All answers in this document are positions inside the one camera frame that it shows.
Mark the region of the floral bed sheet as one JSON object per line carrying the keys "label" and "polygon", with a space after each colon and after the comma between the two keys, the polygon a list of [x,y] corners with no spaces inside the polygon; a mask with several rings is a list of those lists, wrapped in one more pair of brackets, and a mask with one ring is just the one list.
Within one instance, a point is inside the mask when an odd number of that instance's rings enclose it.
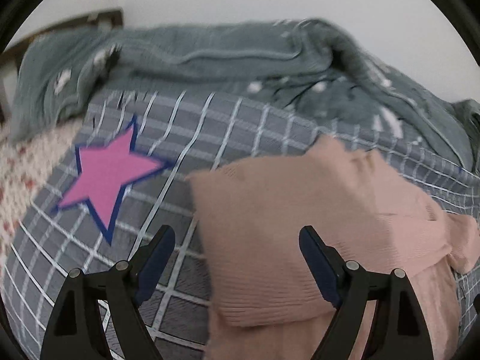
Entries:
{"label": "floral bed sheet", "polygon": [[73,119],[30,141],[11,144],[11,124],[1,126],[1,257],[8,255],[16,228],[32,198],[47,182],[77,135],[82,121]]}

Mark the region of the pink knit sweater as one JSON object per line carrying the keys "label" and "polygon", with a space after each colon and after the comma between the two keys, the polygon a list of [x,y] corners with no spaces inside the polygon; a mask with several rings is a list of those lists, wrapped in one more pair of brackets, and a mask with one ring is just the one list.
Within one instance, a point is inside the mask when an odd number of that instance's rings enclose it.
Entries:
{"label": "pink knit sweater", "polygon": [[432,356],[456,351],[454,274],[479,260],[474,217],[450,213],[377,150],[320,136],[302,155],[245,158],[190,174],[211,278],[207,359],[311,359],[352,279],[400,272]]}

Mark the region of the grey checkered star blanket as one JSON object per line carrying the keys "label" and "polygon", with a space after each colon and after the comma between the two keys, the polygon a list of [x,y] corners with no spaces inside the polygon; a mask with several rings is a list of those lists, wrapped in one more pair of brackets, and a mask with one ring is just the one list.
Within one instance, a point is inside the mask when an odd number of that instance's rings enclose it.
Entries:
{"label": "grey checkered star blanket", "polygon": [[172,160],[172,168],[126,189],[111,241],[89,210],[57,211],[77,176],[75,151],[49,173],[19,222],[3,268],[1,298],[10,328],[29,359],[38,359],[55,299],[75,267],[102,272],[134,254],[167,224],[176,248],[141,316],[165,359],[201,359],[208,340],[210,282],[194,227],[185,176],[256,155],[300,155],[320,134],[349,149],[376,149],[445,211],[479,216],[479,178],[406,142],[337,120],[315,123],[294,113],[220,94],[103,92],[89,104],[72,144],[102,145],[137,120],[136,149]]}

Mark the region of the grey fleece quilt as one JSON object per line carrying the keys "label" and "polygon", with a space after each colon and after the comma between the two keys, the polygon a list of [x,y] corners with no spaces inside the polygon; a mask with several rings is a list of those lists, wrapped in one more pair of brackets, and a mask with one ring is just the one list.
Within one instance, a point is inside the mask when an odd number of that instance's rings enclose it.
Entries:
{"label": "grey fleece quilt", "polygon": [[98,86],[210,91],[389,133],[479,171],[479,104],[446,102],[322,20],[45,33],[26,51],[10,140],[85,113]]}

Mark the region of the dark wooden headboard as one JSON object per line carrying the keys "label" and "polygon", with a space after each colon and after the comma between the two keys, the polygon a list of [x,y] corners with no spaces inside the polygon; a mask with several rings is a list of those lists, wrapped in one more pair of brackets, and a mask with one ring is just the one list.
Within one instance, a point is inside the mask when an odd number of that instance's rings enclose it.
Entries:
{"label": "dark wooden headboard", "polygon": [[24,39],[17,41],[12,46],[7,47],[1,53],[1,69],[14,68],[19,72],[20,65],[24,55],[30,45],[47,33],[58,32],[67,29],[79,29],[83,27],[97,27],[97,28],[122,28],[124,26],[124,12],[123,9],[112,8],[110,10],[94,11],[83,16],[77,16],[66,19],[62,22],[52,24],[50,27],[43,28],[36,33],[28,35]]}

